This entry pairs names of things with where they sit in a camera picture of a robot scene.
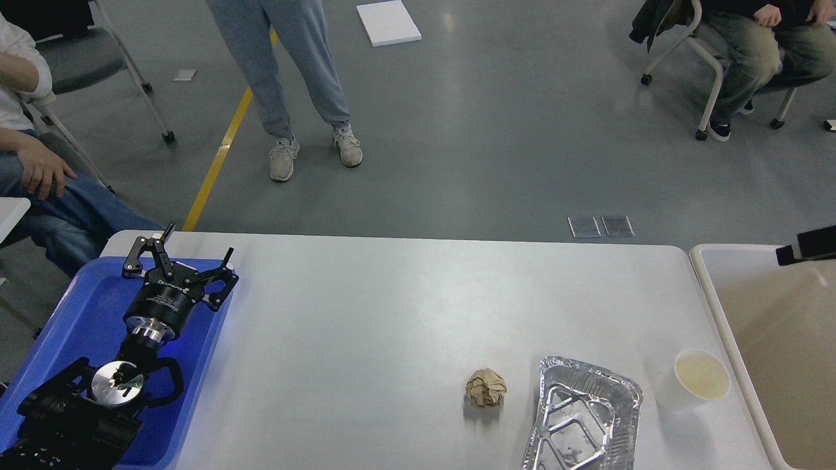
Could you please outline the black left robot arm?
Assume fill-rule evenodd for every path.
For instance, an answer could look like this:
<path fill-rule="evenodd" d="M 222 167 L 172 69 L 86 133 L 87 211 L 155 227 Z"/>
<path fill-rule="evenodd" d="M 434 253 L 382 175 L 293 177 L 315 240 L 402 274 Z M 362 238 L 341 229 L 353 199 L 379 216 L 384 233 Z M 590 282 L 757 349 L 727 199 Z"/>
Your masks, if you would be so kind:
<path fill-rule="evenodd" d="M 2 396 L 3 469 L 164 469 L 184 443 L 238 282 L 173 259 L 173 226 L 78 271 Z"/>

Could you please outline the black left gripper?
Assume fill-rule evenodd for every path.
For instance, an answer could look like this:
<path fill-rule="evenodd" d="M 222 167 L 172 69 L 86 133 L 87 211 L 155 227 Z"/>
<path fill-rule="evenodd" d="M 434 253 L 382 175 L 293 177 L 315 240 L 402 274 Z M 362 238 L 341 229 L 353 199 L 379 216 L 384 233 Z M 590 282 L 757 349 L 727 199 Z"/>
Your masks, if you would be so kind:
<path fill-rule="evenodd" d="M 179 339 L 199 303 L 218 311 L 239 280 L 230 267 L 230 247 L 217 268 L 198 271 L 182 262 L 171 262 L 165 250 L 176 223 L 169 223 L 159 237 L 137 237 L 123 262 L 122 277 L 140 277 L 142 286 L 131 302 L 123 321 L 126 333 L 153 341 Z M 140 256 L 149 253 L 152 270 L 144 270 Z"/>

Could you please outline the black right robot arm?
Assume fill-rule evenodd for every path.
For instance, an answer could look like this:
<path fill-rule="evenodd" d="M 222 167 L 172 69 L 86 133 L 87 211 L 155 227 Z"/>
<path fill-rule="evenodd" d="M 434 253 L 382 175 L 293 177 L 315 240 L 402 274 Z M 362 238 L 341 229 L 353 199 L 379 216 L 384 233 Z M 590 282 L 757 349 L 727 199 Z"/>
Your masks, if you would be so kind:
<path fill-rule="evenodd" d="M 796 242 L 776 249 L 777 264 L 789 266 L 800 262 L 835 259 L 836 226 L 798 233 Z"/>

